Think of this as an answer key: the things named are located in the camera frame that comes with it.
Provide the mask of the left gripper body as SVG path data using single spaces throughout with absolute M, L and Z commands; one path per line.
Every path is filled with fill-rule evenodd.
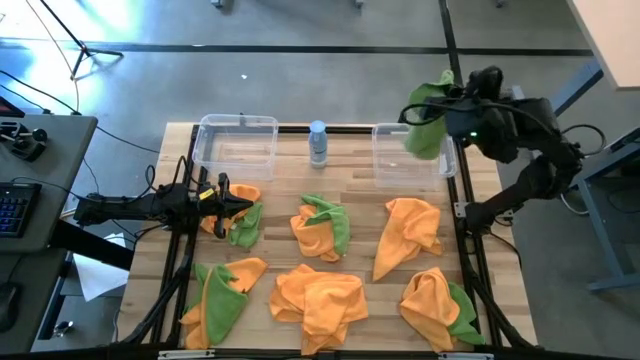
M 226 237 L 227 231 L 224 226 L 224 219 L 230 217 L 230 202 L 227 200 L 230 180 L 224 172 L 218 176 L 218 185 L 212 189 L 213 193 L 205 199 L 198 196 L 190 196 L 187 207 L 187 230 L 193 230 L 204 216 L 215 216 L 213 232 L 220 239 Z

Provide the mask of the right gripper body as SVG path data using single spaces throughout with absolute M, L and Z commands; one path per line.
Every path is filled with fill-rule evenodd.
M 485 116 L 487 100 L 464 99 L 446 104 L 445 127 L 447 134 L 461 143 L 486 147 L 495 141 L 495 127 Z

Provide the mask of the orange microfiber towel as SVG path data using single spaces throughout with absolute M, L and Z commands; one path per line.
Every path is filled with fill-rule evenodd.
M 236 197 L 240 197 L 240 198 L 244 198 L 247 200 L 251 200 L 253 202 L 256 202 L 257 200 L 260 199 L 261 196 L 261 192 L 257 187 L 251 186 L 251 185 L 244 185 L 244 184 L 232 184 L 230 186 L 230 192 L 232 195 L 236 196 Z M 226 231 L 226 234 L 229 234 L 230 229 L 232 227 L 232 225 L 239 219 L 241 219 L 242 217 L 244 217 L 247 213 L 249 212 L 248 209 L 243 210 L 241 212 L 239 212 L 238 214 L 234 215 L 233 217 L 231 217 L 230 219 L 228 218 L 224 218 L 224 229 Z M 214 233 L 214 225 L 215 225 L 215 221 L 217 220 L 216 216 L 207 216 L 204 217 L 200 223 L 200 227 L 203 231 L 213 234 Z
M 334 249 L 334 230 L 331 220 L 307 225 L 316 214 L 313 205 L 300 205 L 299 214 L 290 219 L 290 225 L 298 241 L 300 252 L 305 257 L 319 257 L 326 262 L 337 262 L 340 256 Z
M 227 266 L 231 272 L 238 277 L 238 280 L 233 283 L 233 287 L 247 296 L 249 291 L 268 268 L 268 264 L 266 262 L 256 257 L 217 265 Z
M 438 238 L 439 208 L 417 198 L 396 198 L 385 204 L 389 214 L 374 259 L 372 279 L 381 280 L 420 252 L 442 255 Z
M 301 325 L 303 356 L 343 345 L 349 325 L 369 316 L 359 277 L 305 264 L 276 277 L 269 308 L 274 320 Z
M 448 328 L 460 314 L 447 279 L 439 267 L 416 273 L 406 286 L 399 311 L 435 352 L 454 349 Z

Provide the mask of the green microfiber towel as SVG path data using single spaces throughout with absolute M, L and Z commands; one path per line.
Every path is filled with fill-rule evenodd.
M 446 97 L 454 85 L 454 73 L 444 70 L 440 79 L 432 83 L 423 83 L 409 95 L 408 104 L 423 103 L 428 97 Z M 434 160 L 440 154 L 441 140 L 447 134 L 443 110 L 437 110 L 439 115 L 426 125 L 411 126 L 405 141 L 406 150 L 416 158 Z
M 451 298 L 459 307 L 459 315 L 448 327 L 452 338 L 471 345 L 485 345 L 486 339 L 480 332 L 472 326 L 472 322 L 477 319 L 471 299 L 462 287 L 456 283 L 448 283 Z
M 193 270 L 199 291 L 180 323 L 186 333 L 185 347 L 204 350 L 225 339 L 244 310 L 248 296 L 233 287 L 238 277 L 225 265 L 209 268 L 196 264 Z
M 244 249 L 250 249 L 255 245 L 260 235 L 259 224 L 262 211 L 263 204 L 257 202 L 232 225 L 229 233 L 229 243 L 231 245 Z
M 347 252 L 351 239 L 350 221 L 345 208 L 315 194 L 303 194 L 301 196 L 301 205 L 313 205 L 316 207 L 316 214 L 306 222 L 307 225 L 319 223 L 321 220 L 331 220 L 333 222 L 334 249 L 340 258 L 343 257 Z

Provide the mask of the clear plastic bin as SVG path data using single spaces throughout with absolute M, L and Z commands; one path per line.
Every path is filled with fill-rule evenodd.
M 410 126 L 379 123 L 372 130 L 373 168 L 378 188 L 438 188 L 457 173 L 453 140 L 446 136 L 436 158 L 422 160 L 405 149 Z
M 278 121 L 244 114 L 208 114 L 199 123 L 191 158 L 211 174 L 233 183 L 274 177 Z

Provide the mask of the pale blue spray bottle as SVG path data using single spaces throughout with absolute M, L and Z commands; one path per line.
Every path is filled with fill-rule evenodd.
M 315 120 L 309 126 L 310 163 L 314 168 L 323 168 L 327 164 L 328 137 L 326 124 Z

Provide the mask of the white paper sheet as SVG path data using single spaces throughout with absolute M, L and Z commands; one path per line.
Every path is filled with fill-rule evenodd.
M 82 295 L 86 302 L 127 283 L 129 271 L 98 260 L 74 254 Z

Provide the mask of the white table top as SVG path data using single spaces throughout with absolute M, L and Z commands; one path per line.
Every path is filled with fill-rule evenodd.
M 566 0 L 617 91 L 640 90 L 640 0 Z

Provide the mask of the grey desk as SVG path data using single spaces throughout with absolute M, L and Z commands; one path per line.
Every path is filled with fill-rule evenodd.
M 0 182 L 44 186 L 21 238 L 0 236 L 0 283 L 19 284 L 17 319 L 0 332 L 0 354 L 31 350 L 69 251 L 128 270 L 133 252 L 59 218 L 97 126 L 90 116 L 33 115 L 20 122 L 48 134 L 46 149 L 27 162 L 0 149 Z

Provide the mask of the black backlit keyboard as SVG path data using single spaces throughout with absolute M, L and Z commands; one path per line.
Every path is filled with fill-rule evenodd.
M 40 184 L 0 182 L 0 238 L 23 236 L 40 191 Z

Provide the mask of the black clamp device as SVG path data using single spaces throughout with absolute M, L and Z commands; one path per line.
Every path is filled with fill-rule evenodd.
M 20 122 L 0 122 L 0 144 L 12 155 L 34 162 L 46 149 L 48 134 L 44 129 L 29 130 Z

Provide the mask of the black tripod stand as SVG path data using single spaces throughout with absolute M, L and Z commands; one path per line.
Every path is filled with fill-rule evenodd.
M 118 60 L 124 57 L 124 54 L 119 51 L 112 50 L 101 50 L 96 48 L 88 47 L 83 41 L 79 40 L 72 31 L 64 24 L 64 22 L 59 18 L 59 16 L 53 11 L 53 9 L 46 3 L 45 0 L 39 0 L 40 3 L 44 6 L 44 8 L 49 12 L 49 14 L 55 19 L 55 21 L 60 25 L 60 27 L 64 30 L 64 32 L 71 38 L 73 43 L 78 47 L 79 53 L 76 58 L 74 66 L 70 70 L 70 79 L 75 81 L 77 79 L 76 75 L 80 64 L 83 60 L 89 59 L 94 55 L 109 55 L 115 56 Z

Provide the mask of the black computer mouse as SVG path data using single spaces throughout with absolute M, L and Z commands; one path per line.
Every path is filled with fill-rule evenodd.
M 15 282 L 0 284 L 0 333 L 10 330 L 18 316 L 21 286 Z

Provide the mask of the black aluminium frame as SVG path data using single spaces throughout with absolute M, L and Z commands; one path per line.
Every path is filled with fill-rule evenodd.
M 175 160 L 187 152 L 196 125 L 169 123 L 157 165 L 156 183 L 170 182 Z M 372 125 L 338 125 L 329 127 L 329 163 L 324 169 L 312 168 L 309 161 L 307 126 L 280 125 L 277 139 L 274 178 L 272 181 L 252 182 L 233 180 L 232 183 L 253 184 L 262 192 L 264 211 L 257 244 L 249 250 L 218 240 L 199 231 L 195 244 L 194 262 L 212 266 L 248 257 L 258 257 L 269 264 L 266 273 L 249 293 L 246 309 L 231 329 L 225 341 L 216 347 L 218 358 L 239 356 L 256 350 L 256 356 L 283 358 L 300 355 L 301 329 L 298 323 L 282 323 L 270 314 L 268 300 L 275 279 L 304 263 L 317 271 L 352 274 L 362 279 L 368 303 L 369 317 L 354 322 L 343 346 L 333 353 L 321 353 L 322 359 L 349 358 L 420 359 L 431 355 L 429 344 L 411 328 L 398 312 L 402 291 L 417 272 L 440 267 L 449 281 L 462 285 L 463 278 L 454 235 L 455 214 L 449 200 L 449 183 L 457 195 L 456 181 L 436 178 L 427 180 L 423 188 L 377 188 L 374 180 Z M 318 258 L 306 258 L 299 251 L 289 225 L 300 204 L 303 193 L 322 194 L 327 201 L 342 204 L 350 218 L 352 239 L 346 257 L 336 263 Z M 385 203 L 397 197 L 426 200 L 441 209 L 439 238 L 444 246 L 442 256 L 421 252 L 400 264 L 382 280 L 373 282 L 372 270 L 380 235 L 388 216 Z M 537 343 L 524 282 L 516 254 L 499 239 L 484 238 L 488 279 L 495 301 L 520 335 Z M 123 340 L 148 313 L 163 287 L 165 268 L 173 275 L 184 256 L 187 235 L 178 240 L 169 232 L 155 229 L 137 242 L 123 301 L 117 320 L 118 337 Z

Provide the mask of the blue table frame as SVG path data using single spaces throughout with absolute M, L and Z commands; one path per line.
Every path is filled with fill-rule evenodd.
M 586 205 L 610 272 L 607 278 L 588 285 L 592 292 L 640 286 L 640 270 L 634 266 L 623 243 L 625 234 L 630 235 L 634 228 L 640 229 L 640 208 L 626 210 L 614 202 L 614 197 L 625 190 L 640 191 L 640 177 L 612 175 L 636 160 L 640 161 L 640 128 L 589 156 L 570 186 L 580 193 Z M 640 201 L 640 193 L 632 198 Z

